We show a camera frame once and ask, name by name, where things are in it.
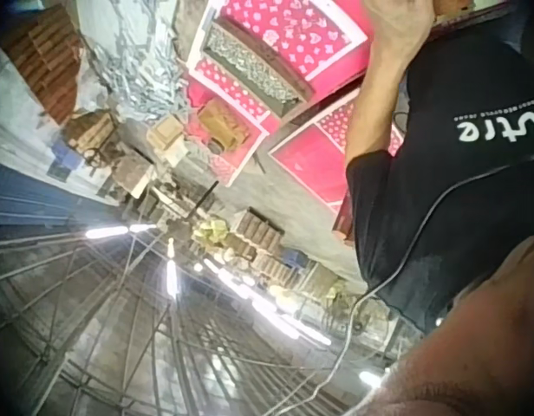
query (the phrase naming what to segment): white light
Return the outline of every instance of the white light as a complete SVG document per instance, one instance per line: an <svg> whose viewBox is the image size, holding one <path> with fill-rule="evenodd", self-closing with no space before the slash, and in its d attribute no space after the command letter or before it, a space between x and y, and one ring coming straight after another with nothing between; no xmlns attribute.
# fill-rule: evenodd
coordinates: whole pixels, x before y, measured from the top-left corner
<svg viewBox="0 0 534 416"><path fill-rule="evenodd" d="M86 238L89 238L90 240L95 240L97 238L122 236L123 234L127 233L128 228L124 225L121 225L119 227L96 228L95 230L86 231Z"/></svg>
<svg viewBox="0 0 534 416"><path fill-rule="evenodd" d="M218 278L221 282L226 284L230 289L232 289L238 296L240 296L242 299L248 299L248 293L242 289L241 286L234 283L234 276L232 273L225 269L221 269L218 271Z"/></svg>
<svg viewBox="0 0 534 416"><path fill-rule="evenodd" d="M223 259L223 255L221 255L221 253L215 253L213 258L217 263L225 264L225 260Z"/></svg>
<svg viewBox="0 0 534 416"><path fill-rule="evenodd" d="M245 284L247 284L248 286L252 287L252 288L256 285L256 281L255 281L254 279L252 279L251 277L246 276L246 275L244 275L244 276L242 277L242 281L243 281Z"/></svg>
<svg viewBox="0 0 534 416"><path fill-rule="evenodd" d="M251 306L253 306L253 308L260 314L277 312L277 305L274 303L271 303L260 296L254 296L254 298Z"/></svg>
<svg viewBox="0 0 534 416"><path fill-rule="evenodd" d="M214 262L212 262L209 258L206 258L204 260L204 263L207 267L209 267L209 269L213 272L213 273L218 273L219 272L219 268L215 265Z"/></svg>
<svg viewBox="0 0 534 416"><path fill-rule="evenodd" d="M153 228L157 228L157 225L155 224L133 224L130 226L129 230L130 232L142 232L151 230Z"/></svg>
<svg viewBox="0 0 534 416"><path fill-rule="evenodd" d="M174 258L174 240L172 238L169 238L169 244L166 247L166 256Z"/></svg>
<svg viewBox="0 0 534 416"><path fill-rule="evenodd" d="M176 297L179 293L177 266L173 260L166 262L166 293L172 297Z"/></svg>
<svg viewBox="0 0 534 416"><path fill-rule="evenodd" d="M362 371L360 373L360 380L372 388L379 388L381 386L382 378L369 371Z"/></svg>
<svg viewBox="0 0 534 416"><path fill-rule="evenodd" d="M298 321L297 319L294 319L290 315L283 315L283 319L292 325L294 328L297 328L298 330L302 331L304 334L306 334L309 338L314 339L315 341L319 341L321 344L330 345L332 344L332 341L327 338L325 335L321 334L320 332L314 330L312 327L308 327L304 323Z"/></svg>
<svg viewBox="0 0 534 416"><path fill-rule="evenodd" d="M288 323L283 321L279 315L272 309L277 310L277 307L268 301L261 302L256 300L251 303L251 306L259 312L263 317L267 318L275 328L281 331L283 334L289 336L293 340L297 340L300 337L300 333L292 328Z"/></svg>

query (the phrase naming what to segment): person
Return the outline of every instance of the person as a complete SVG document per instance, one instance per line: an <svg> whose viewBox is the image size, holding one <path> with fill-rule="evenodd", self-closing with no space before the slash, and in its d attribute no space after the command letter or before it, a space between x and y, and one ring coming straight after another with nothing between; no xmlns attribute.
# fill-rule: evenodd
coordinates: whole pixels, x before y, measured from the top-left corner
<svg viewBox="0 0 534 416"><path fill-rule="evenodd" d="M534 415L534 237L346 416Z"/></svg>
<svg viewBox="0 0 534 416"><path fill-rule="evenodd" d="M371 289L392 277L377 296L430 333L534 235L534 61L483 30L427 42L433 0L364 4L374 38L345 152L355 249Z"/></svg>

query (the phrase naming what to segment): white cable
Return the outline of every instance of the white cable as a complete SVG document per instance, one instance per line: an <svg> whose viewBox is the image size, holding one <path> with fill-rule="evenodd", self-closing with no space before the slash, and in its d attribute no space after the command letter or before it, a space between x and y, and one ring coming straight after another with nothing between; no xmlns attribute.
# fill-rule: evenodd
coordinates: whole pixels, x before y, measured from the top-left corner
<svg viewBox="0 0 534 416"><path fill-rule="evenodd" d="M295 408L297 408L297 407L299 407L301 405L305 405L306 403L311 402L312 400L314 400L316 398L316 396L319 394L321 389L323 387L327 386L330 383L330 381L332 380L332 378L335 376L336 372L340 368L340 366L342 364L342 361L344 359L344 355L349 350L350 342L352 341L352 330L353 330L352 324L354 322L354 314L355 314L356 310L365 301L367 301L367 299L370 299L371 297L375 296L381 289L384 289L385 287L387 287L402 272L402 269L406 265L407 260L409 259L410 255L411 255L411 253L412 253L412 251L414 249L414 246L417 244L417 241L420 238L421 232L423 232L423 230L425 229L425 226L427 225L427 222L429 221L429 218L434 214L436 208L440 205L440 203L443 201L443 199L446 198L451 192L455 191L456 189L460 188L463 185L467 185L467 184L475 182L476 180L479 180L479 179L488 178L488 177L490 177L492 175L495 175L495 174L500 173L500 172L502 172L502 171L504 171L506 169L509 169L510 167L514 167L516 165L521 165L523 163L531 162L531 161L534 161L534 155L531 155L531 156L529 156L527 158L523 158L523 159L521 159L520 161L518 161L516 163L512 163L512 164L509 164L509 165L504 165L504 166L501 166L501 167L497 167L495 169L491 169L488 172L481 173L479 175L473 176L473 177L468 178L468 179L464 179L464 180L458 182L457 184L450 186L448 189L446 189L444 192L442 192L440 194L440 196L436 199L436 201L434 201L433 205L431 206L431 208L427 212L426 216L423 218L423 221L421 222L420 227L417 229L417 232L415 233L414 238L412 239L412 242L407 247L406 253L404 254L404 257L402 258L402 260L400 261L400 264L398 265L398 268L396 269L396 271L392 275L390 275L386 280L384 280L381 283L379 283L377 286L375 286L374 288L369 290L365 295L363 295L357 301L355 301L355 304L352 307L352 310L350 312L349 319L348 319L348 329L346 331L346 341L344 342L344 347L342 348L341 353L338 354L338 357L336 358L336 361L335 361L335 366L332 369L332 371L329 373L327 378L323 382L321 382L319 385L317 385L316 389L313 391L313 393L307 399L298 401L294 405L285 407L280 412L278 412L276 414L276 416L280 416L281 414L285 414L285 413L289 412L290 410L293 410L293 409L295 409ZM347 411L344 416L353 414L353 412L356 411L359 408L359 406L360 406L360 404L357 404L352 409Z"/></svg>

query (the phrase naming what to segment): wooden box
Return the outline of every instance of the wooden box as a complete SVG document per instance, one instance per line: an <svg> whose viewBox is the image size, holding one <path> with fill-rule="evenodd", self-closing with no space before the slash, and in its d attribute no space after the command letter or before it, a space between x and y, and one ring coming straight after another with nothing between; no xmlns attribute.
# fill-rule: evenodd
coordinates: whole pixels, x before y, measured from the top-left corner
<svg viewBox="0 0 534 416"><path fill-rule="evenodd" d="M278 118L295 114L314 93L276 51L228 19L219 18L212 23L204 45L204 55L243 84ZM245 65L238 65L238 59Z"/></svg>

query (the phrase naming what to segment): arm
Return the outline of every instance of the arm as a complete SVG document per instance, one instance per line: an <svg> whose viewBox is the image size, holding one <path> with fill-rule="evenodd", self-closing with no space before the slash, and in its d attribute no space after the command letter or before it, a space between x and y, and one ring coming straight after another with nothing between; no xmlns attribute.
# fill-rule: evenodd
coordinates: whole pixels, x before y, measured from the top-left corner
<svg viewBox="0 0 534 416"><path fill-rule="evenodd" d="M368 71L346 137L346 164L388 148L398 86L427 39L433 0L364 0L374 26Z"/></svg>
<svg viewBox="0 0 534 416"><path fill-rule="evenodd" d="M521 243L489 281L462 300L351 414L528 414L523 406L531 400L534 237Z"/></svg>

